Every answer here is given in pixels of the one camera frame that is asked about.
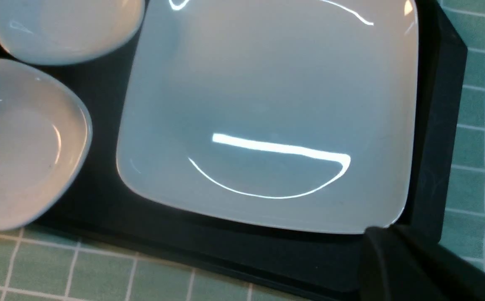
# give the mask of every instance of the white square plate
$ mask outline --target white square plate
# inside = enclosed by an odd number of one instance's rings
[[[147,8],[118,171],[137,194],[244,223],[363,233],[406,202],[411,0],[171,0]]]

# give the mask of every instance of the white ceramic dish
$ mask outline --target white ceramic dish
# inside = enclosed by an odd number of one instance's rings
[[[66,86],[0,59],[0,230],[29,223],[60,198],[90,148],[91,125]]]
[[[151,2],[120,127],[124,183],[269,227],[393,223],[413,152],[410,1]]]
[[[129,41],[144,7],[144,0],[0,0],[0,44],[26,63],[80,63]]]

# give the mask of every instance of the green grid pattern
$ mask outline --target green grid pattern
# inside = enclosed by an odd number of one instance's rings
[[[485,271],[485,0],[441,0],[470,46],[441,244]],[[0,301],[286,301],[271,289],[36,225],[0,233]]]

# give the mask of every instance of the small white dish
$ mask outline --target small white dish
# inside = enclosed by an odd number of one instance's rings
[[[360,234],[406,203],[413,0],[172,0],[146,12],[118,137],[135,193],[192,212]]]
[[[129,41],[144,0],[0,0],[0,44],[36,65],[80,63]]]
[[[0,59],[0,230],[47,211],[76,177],[91,139],[88,110],[70,89]]]

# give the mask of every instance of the black plastic object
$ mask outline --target black plastic object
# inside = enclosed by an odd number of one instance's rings
[[[485,273],[404,225],[365,231],[361,301],[485,301]]]
[[[466,62],[462,40],[435,0],[418,0],[420,70],[408,201],[399,222],[441,236]],[[86,63],[40,67],[87,106],[95,131],[73,185],[37,222],[315,300],[357,300],[362,235],[258,227],[184,212],[128,189],[116,143],[139,34]],[[0,57],[9,57],[0,48]]]

